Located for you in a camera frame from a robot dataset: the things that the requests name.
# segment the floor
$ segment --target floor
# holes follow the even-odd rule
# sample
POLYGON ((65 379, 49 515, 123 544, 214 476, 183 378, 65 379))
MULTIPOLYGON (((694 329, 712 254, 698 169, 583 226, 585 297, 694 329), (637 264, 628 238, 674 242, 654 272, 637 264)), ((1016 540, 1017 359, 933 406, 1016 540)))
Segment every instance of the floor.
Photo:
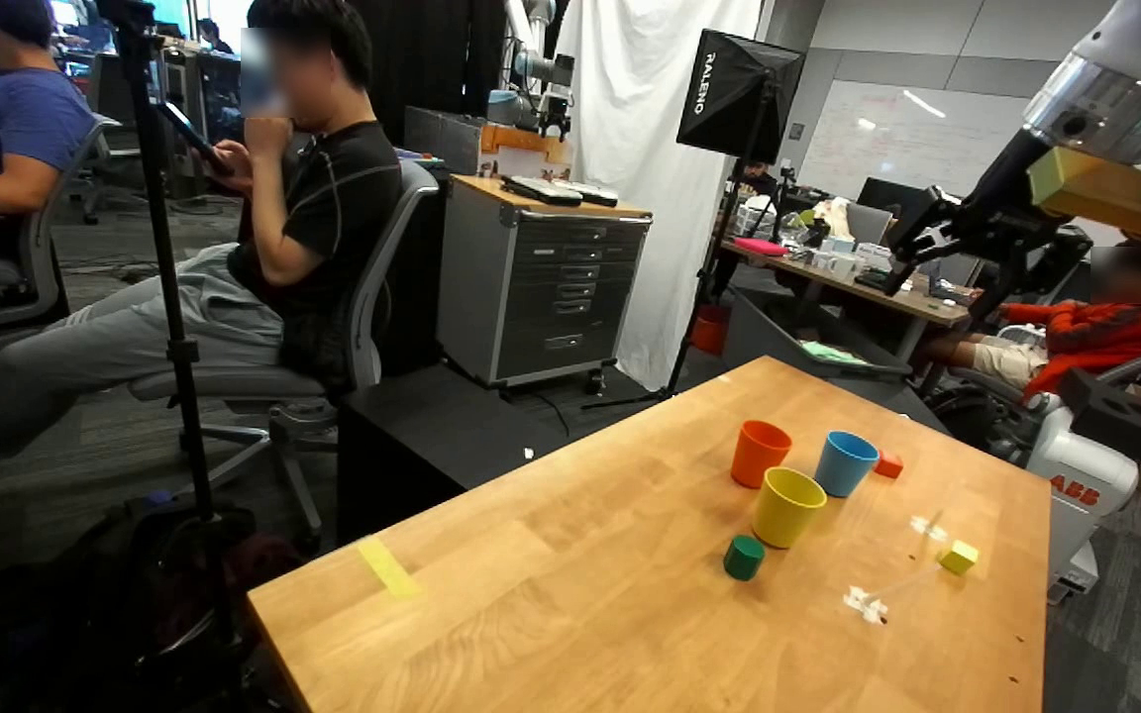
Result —
MULTIPOLYGON (((101 226, 60 218, 54 245, 74 304, 123 287, 123 270, 155 263, 144 213, 144 197, 119 193, 101 209, 101 226)), ((230 202, 172 202, 177 259, 230 238, 230 230, 230 202)), ((329 476, 329 461, 308 465, 326 515, 334 505, 329 476)), ((49 558, 107 506, 177 482, 186 482, 177 412, 140 406, 119 389, 101 393, 0 469, 0 565, 49 558)), ((303 536, 303 518, 270 465, 254 465, 251 481, 230 488, 225 501, 254 506, 266 530, 303 536)), ((1103 588, 1049 613, 1049 713, 1141 713, 1141 501, 1103 529, 1099 555, 1103 588)))

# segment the black bag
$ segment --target black bag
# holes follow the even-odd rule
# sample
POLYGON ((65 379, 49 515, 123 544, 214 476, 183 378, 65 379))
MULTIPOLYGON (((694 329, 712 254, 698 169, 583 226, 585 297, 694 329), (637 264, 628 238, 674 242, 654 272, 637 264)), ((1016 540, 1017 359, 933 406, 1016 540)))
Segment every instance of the black bag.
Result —
POLYGON ((206 523, 196 506, 126 505, 60 558, 0 572, 0 709, 251 709, 233 691, 251 679, 254 628, 219 624, 243 612, 219 596, 299 562, 280 540, 254 536, 251 511, 206 523))

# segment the desk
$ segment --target desk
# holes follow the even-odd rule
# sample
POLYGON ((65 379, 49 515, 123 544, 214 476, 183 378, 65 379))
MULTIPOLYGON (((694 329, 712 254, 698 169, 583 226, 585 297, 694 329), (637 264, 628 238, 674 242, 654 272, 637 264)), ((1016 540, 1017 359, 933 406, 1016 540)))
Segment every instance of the desk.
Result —
POLYGON ((840 288, 840 295, 853 295, 853 297, 860 297, 860 301, 873 301, 873 304, 885 304, 885 309, 904 313, 910 326, 906 326, 906 334, 904 334, 901 346, 897 346, 897 359, 910 359, 910 356, 914 356, 926 326, 935 326, 935 329, 956 329, 956 326, 968 323, 968 309, 964 309, 964 304, 942 304, 942 301, 933 301, 933 297, 921 297, 921 295, 878 295, 878 288, 856 287, 856 280, 847 280, 847 279, 840 279, 840 272, 812 270, 812 264, 803 264, 803 263, 758 259, 758 254, 749 254, 749 250, 741 250, 741 245, 732 245, 732 242, 727 242, 727 250, 749 259, 754 264, 768 264, 768 270, 775 270, 775 272, 795 272, 795 279, 803 279, 803 280, 810 280, 810 288, 803 288, 803 297, 799 297, 803 309, 812 309, 812 304, 820 301, 820 288, 840 288))
POLYGON ((1042 709, 1049 482, 775 359, 754 359, 251 596, 320 713, 398 709, 1042 709), (789 555, 732 583, 754 493, 732 432, 766 416, 812 469, 856 423, 901 453, 789 555), (910 529, 983 552, 960 577, 910 529), (386 547, 416 591, 386 588, 386 547), (864 588, 888 628, 844 608, 864 588))

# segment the person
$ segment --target person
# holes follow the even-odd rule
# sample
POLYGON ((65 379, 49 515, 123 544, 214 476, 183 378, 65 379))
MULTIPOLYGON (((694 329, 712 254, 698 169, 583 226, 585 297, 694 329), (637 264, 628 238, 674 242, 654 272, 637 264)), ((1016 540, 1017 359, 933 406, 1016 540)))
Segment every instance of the person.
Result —
POLYGON ((1141 238, 1124 233, 1107 259, 1108 301, 1054 301, 999 309, 1003 326, 1042 326, 1046 349, 1009 336, 933 341, 926 356, 951 367, 976 367, 1025 396, 1058 389, 1069 371, 1107 371, 1141 356, 1141 238))
POLYGON ((94 132, 49 40, 49 0, 0 0, 0 233, 17 233, 52 197, 94 132))
POLYGON ((198 21, 202 40, 209 43, 209 52, 219 54, 233 54, 230 43, 222 40, 219 25, 209 15, 198 21))
MULTIPOLYGON (((329 68, 303 68, 329 76, 329 103, 320 115, 251 115, 245 142, 214 142, 233 169, 222 188, 245 193, 245 209, 238 242, 177 264, 183 323, 209 367, 288 366, 342 389, 346 295, 400 189, 398 152, 367 99, 367 33, 348 0, 254 0, 251 21, 334 25, 329 68), (292 132, 308 140, 299 155, 288 155, 292 132)), ((165 371, 165 341, 164 288, 140 280, 8 346, 0 457, 32 445, 82 393, 165 371)))

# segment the red cup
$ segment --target red cup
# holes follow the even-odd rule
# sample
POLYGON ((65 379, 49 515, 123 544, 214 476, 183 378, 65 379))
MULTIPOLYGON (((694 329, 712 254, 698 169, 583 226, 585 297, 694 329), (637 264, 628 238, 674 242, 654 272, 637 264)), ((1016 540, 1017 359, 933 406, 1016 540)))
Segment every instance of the red cup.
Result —
POLYGON ((794 453, 794 436, 786 436, 775 423, 745 420, 737 432, 732 453, 732 482, 760 493, 766 472, 775 469, 794 453))

